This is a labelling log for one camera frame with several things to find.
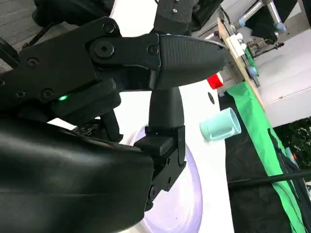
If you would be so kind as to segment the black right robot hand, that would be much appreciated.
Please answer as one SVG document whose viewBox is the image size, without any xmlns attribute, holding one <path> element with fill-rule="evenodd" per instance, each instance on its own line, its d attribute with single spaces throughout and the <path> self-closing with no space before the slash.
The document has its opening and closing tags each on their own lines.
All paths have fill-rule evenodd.
<svg viewBox="0 0 311 233">
<path fill-rule="evenodd" d="M 23 49 L 0 77 L 0 230 L 113 233 L 186 166 L 179 88 L 222 69 L 210 40 L 123 37 L 102 17 Z"/>
</svg>

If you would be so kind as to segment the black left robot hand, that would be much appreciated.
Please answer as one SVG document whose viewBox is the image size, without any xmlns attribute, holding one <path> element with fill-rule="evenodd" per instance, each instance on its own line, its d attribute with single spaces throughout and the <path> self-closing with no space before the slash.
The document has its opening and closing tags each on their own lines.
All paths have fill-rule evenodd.
<svg viewBox="0 0 311 233">
<path fill-rule="evenodd" d="M 191 16 L 191 31 L 196 32 L 202 29 L 222 2 L 222 0 L 195 0 Z"/>
</svg>

